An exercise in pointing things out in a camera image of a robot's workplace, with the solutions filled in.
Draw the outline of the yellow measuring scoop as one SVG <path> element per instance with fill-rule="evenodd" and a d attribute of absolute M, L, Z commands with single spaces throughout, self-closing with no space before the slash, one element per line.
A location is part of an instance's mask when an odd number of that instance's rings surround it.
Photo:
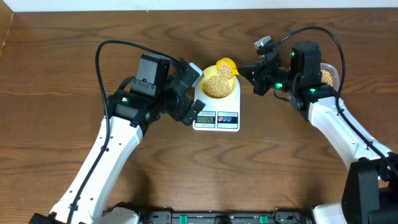
<path fill-rule="evenodd" d="M 224 79 L 231 79 L 239 75 L 236 64 L 230 58 L 222 58 L 217 61 L 216 69 Z"/>

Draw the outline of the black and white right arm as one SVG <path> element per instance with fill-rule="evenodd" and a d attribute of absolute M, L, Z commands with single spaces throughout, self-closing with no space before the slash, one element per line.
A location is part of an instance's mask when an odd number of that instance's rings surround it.
<path fill-rule="evenodd" d="M 337 91 L 321 80 L 316 42 L 293 45 L 289 68 L 281 67 L 269 36 L 254 47 L 260 62 L 238 67 L 254 86 L 288 93 L 286 99 L 330 142 L 348 168 L 342 199 L 312 208 L 312 223 L 397 223 L 397 154 L 375 140 L 346 109 Z"/>

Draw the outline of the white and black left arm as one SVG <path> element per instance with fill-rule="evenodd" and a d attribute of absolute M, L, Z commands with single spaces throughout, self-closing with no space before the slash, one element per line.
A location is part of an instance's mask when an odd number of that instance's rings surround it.
<path fill-rule="evenodd" d="M 118 176 L 148 126 L 163 113 L 189 126 L 204 108 L 186 92 L 204 78 L 184 59 L 141 55 L 136 75 L 125 78 L 105 101 L 105 116 L 95 143 L 71 186 L 48 215 L 33 214 L 31 223 L 144 223 L 126 203 L 104 210 Z"/>

